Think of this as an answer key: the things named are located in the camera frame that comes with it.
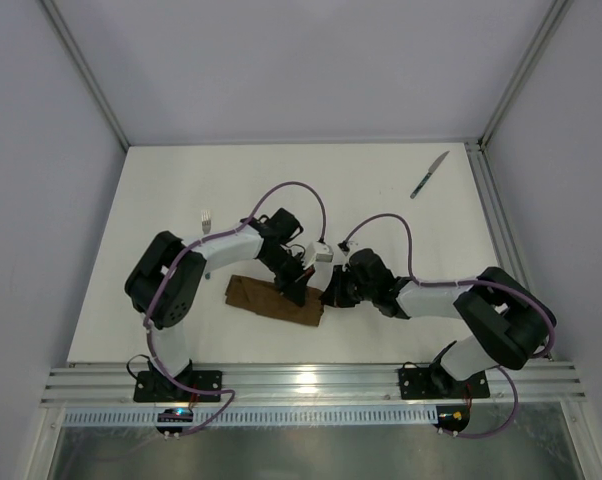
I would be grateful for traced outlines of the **brown cloth napkin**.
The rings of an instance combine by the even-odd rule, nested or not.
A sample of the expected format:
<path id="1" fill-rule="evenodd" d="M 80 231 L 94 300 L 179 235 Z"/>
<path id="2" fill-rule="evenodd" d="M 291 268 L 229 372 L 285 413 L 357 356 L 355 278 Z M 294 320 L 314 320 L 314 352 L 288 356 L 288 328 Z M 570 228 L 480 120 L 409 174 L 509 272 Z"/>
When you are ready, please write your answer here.
<path id="1" fill-rule="evenodd" d="M 225 291 L 225 303 L 262 317 L 318 327 L 324 313 L 320 301 L 322 292 L 310 287 L 306 293 L 305 304 L 298 306 L 284 298 L 271 282 L 232 275 Z"/>

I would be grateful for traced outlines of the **fork with green handle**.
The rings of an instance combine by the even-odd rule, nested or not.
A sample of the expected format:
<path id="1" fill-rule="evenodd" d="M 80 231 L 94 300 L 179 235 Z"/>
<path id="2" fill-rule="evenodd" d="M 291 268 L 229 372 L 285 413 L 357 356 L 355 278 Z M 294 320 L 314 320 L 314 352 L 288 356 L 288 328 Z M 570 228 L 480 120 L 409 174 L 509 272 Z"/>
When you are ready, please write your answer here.
<path id="1" fill-rule="evenodd" d="M 201 229 L 204 235 L 208 235 L 212 229 L 212 213 L 209 209 L 201 211 Z"/>

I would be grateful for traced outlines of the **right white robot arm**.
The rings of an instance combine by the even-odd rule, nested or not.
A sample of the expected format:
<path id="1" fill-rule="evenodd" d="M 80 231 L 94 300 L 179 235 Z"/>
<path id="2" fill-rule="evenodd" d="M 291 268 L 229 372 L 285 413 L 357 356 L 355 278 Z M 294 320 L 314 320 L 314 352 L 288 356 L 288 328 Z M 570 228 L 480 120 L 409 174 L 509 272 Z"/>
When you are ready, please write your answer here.
<path id="1" fill-rule="evenodd" d="M 440 351 L 425 367 L 406 369 L 402 386 L 413 398 L 459 398 L 483 372 L 522 369 L 551 345 L 554 314 L 499 267 L 460 281 L 425 282 L 394 275 L 371 249 L 334 267 L 323 304 L 353 308 L 374 305 L 384 316 L 459 319 L 471 334 Z"/>

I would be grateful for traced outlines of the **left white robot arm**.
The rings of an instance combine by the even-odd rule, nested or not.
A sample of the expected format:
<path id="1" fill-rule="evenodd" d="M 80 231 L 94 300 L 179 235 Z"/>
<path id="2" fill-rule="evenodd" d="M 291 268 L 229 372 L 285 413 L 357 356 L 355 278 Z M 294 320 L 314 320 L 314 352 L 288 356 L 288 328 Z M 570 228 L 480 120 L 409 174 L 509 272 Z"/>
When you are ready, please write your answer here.
<path id="1" fill-rule="evenodd" d="M 305 305 L 314 262 L 288 250 L 302 232 L 296 217 L 280 208 L 191 244 L 169 231 L 155 236 L 124 285 L 133 308 L 144 315 L 149 350 L 147 369 L 136 375 L 136 402 L 184 402 L 198 387 L 182 321 L 206 274 L 258 260 L 273 273 L 276 293 L 295 306 Z"/>

